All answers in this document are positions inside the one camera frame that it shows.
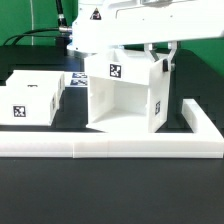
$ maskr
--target white box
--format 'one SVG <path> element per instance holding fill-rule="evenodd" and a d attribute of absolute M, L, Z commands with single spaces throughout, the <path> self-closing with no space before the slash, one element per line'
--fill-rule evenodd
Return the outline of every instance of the white box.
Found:
<path fill-rule="evenodd" d="M 105 132 L 155 132 L 167 120 L 170 72 L 163 59 L 113 49 L 85 59 L 88 125 Z"/>
<path fill-rule="evenodd" d="M 0 124 L 49 126 L 57 111 L 56 99 L 52 89 L 0 87 Z"/>
<path fill-rule="evenodd" d="M 59 101 L 65 89 L 64 72 L 62 71 L 33 71 L 14 70 L 6 80 L 6 86 L 14 88 L 46 87 L 53 88 L 56 92 L 56 106 L 59 109 Z"/>

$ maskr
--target open white box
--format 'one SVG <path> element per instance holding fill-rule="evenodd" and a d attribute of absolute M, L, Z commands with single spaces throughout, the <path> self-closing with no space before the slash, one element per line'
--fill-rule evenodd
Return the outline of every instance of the open white box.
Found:
<path fill-rule="evenodd" d="M 111 49 L 85 59 L 88 125 L 105 132 L 155 132 L 167 120 L 170 72 L 145 52 Z"/>

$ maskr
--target white platform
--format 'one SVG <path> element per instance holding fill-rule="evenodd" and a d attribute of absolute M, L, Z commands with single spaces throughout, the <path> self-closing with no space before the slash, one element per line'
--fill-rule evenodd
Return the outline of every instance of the white platform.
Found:
<path fill-rule="evenodd" d="M 0 132 L 0 156 L 223 158 L 223 137 L 194 100 L 184 100 L 183 115 L 196 133 Z"/>

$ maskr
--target white robot body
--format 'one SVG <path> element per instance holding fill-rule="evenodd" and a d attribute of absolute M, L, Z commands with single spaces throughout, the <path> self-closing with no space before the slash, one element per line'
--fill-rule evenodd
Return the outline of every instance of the white robot body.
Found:
<path fill-rule="evenodd" d="M 220 38 L 222 4 L 221 0 L 80 0 L 68 50 L 89 55 L 117 45 Z"/>

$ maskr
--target black table surface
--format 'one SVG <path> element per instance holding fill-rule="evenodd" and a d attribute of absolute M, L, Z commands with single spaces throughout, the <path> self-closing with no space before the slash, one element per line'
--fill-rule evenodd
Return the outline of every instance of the black table surface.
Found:
<path fill-rule="evenodd" d="M 0 58 L 2 84 L 15 68 L 83 69 L 54 47 L 3 47 Z M 159 132 L 188 129 L 180 118 L 183 97 L 195 98 L 222 131 L 223 78 L 191 52 L 175 60 L 168 121 Z M 0 130 L 85 131 L 86 92 L 77 91 L 65 90 L 51 128 Z M 80 97 L 79 109 L 66 109 L 66 102 Z M 78 118 L 70 121 L 74 112 Z M 223 208 L 223 159 L 0 159 L 2 224 L 222 224 Z"/>

